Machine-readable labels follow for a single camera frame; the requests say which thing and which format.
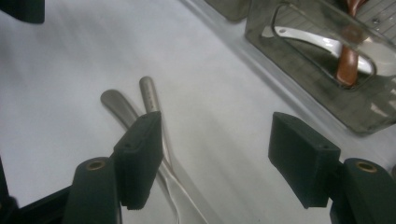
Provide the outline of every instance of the metal object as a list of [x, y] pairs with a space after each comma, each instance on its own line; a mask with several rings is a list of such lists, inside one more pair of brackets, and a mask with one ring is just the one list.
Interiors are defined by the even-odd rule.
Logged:
[[275, 113], [268, 157], [305, 208], [332, 199], [332, 224], [396, 220], [396, 183], [381, 166], [362, 159], [339, 161], [340, 148], [300, 119]]
[[[151, 77], [142, 77], [139, 81], [140, 90], [142, 92], [143, 103], [145, 104], [146, 112], [161, 111], [160, 101], [158, 99], [157, 91], [155, 90], [154, 81]], [[163, 155], [172, 166], [169, 141], [163, 122]]]
[[125, 127], [130, 127], [139, 117], [121, 93], [108, 90], [102, 93], [100, 100]]
[[[118, 97], [113, 98], [113, 103], [115, 105], [126, 105], [129, 104], [126, 102], [125, 97], [120, 97], [121, 94], [117, 94]], [[124, 111], [125, 107], [117, 108], [115, 107], [111, 112], [113, 112], [116, 118], [122, 118], [123, 120], [130, 120], [133, 115], [127, 115]], [[124, 128], [131, 126], [132, 123], [126, 124]], [[190, 194], [184, 189], [183, 185], [177, 179], [177, 176], [174, 174], [171, 166], [166, 160], [160, 165], [158, 175], [160, 177], [160, 181], [166, 186], [166, 189], [169, 193], [169, 197], [172, 201], [173, 208], [176, 209], [177, 215], [177, 223], [179, 224], [207, 224], [207, 221], [204, 215], [201, 213], [199, 208], [194, 203]]]

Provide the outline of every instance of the white surface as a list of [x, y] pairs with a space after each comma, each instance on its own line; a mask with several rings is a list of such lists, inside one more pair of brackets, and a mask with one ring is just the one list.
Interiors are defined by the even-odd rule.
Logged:
[[[20, 206], [71, 184], [81, 162], [109, 156], [123, 129], [101, 105], [117, 89], [144, 110], [159, 93], [173, 162], [209, 223], [330, 223], [304, 210], [267, 159], [272, 114], [297, 116], [387, 169], [396, 127], [358, 137], [290, 81], [203, 0], [46, 2], [31, 25], [0, 14], [0, 153]], [[124, 223], [175, 223], [157, 183]]]

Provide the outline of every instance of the screw hole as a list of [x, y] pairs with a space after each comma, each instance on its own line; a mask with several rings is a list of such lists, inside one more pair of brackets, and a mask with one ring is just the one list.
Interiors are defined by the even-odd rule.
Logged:
[[364, 162], [364, 161], [358, 161], [356, 163], [356, 166], [358, 166], [359, 169], [368, 172], [368, 173], [375, 173], [377, 171], [376, 167], [373, 166], [370, 163]]
[[102, 169], [105, 165], [106, 163], [104, 161], [92, 161], [88, 163], [87, 170], [89, 171], [99, 170]]

